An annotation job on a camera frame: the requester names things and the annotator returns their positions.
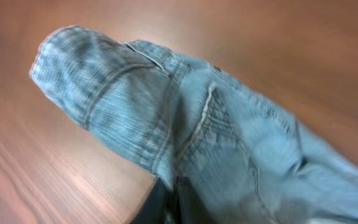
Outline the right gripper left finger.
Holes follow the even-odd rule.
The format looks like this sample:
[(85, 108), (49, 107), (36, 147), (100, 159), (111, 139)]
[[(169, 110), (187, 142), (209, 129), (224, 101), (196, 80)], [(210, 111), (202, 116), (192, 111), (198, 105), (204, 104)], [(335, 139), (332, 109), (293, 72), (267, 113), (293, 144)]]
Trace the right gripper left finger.
[(174, 224), (173, 192), (157, 179), (131, 224)]

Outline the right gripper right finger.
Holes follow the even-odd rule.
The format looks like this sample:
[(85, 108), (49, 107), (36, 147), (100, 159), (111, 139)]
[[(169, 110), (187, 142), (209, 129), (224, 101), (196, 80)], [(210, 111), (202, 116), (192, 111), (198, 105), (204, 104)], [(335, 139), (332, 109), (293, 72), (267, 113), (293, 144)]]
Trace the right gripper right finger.
[(216, 224), (191, 182), (177, 179), (178, 212), (181, 224)]

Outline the light blue denim shorts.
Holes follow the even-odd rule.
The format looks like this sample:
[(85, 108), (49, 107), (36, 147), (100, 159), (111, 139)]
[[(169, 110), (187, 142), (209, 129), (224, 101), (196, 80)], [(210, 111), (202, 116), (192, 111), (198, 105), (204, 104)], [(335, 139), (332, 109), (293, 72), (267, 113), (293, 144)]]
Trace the light blue denim shorts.
[(216, 223), (358, 223), (358, 167), (291, 113), (208, 62), (69, 26), (30, 76), (106, 147), (173, 192), (187, 178)]

